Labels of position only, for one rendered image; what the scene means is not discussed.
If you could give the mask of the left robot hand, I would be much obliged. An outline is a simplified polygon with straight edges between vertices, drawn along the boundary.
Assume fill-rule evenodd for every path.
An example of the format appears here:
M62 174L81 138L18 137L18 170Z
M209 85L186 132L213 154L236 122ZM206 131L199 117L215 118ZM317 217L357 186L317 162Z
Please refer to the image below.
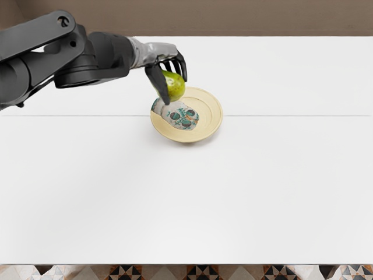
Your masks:
M127 37L134 51L134 61L130 69L144 67L145 74L156 89L165 105L171 103L168 95L168 87L165 76L162 74L160 64L171 71L171 64L175 72L188 80L187 66L183 55L178 51L176 45L170 43L141 43L134 37Z

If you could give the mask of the cream plate with printed pattern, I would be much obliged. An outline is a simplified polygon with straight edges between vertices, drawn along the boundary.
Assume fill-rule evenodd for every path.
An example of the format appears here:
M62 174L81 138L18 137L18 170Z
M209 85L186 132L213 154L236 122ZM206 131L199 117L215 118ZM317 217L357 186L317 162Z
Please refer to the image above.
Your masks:
M187 87L185 94L166 106L156 99L150 109L154 128L164 137L180 143L195 143L212 136L223 120L217 98L198 87Z

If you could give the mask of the green pear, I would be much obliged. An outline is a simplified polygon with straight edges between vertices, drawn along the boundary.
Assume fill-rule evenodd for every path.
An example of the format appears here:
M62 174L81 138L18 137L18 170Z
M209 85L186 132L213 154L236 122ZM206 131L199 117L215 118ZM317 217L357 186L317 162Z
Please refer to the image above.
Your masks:
M175 72L161 71L167 83L170 102L178 101L185 93L185 81L183 77Z

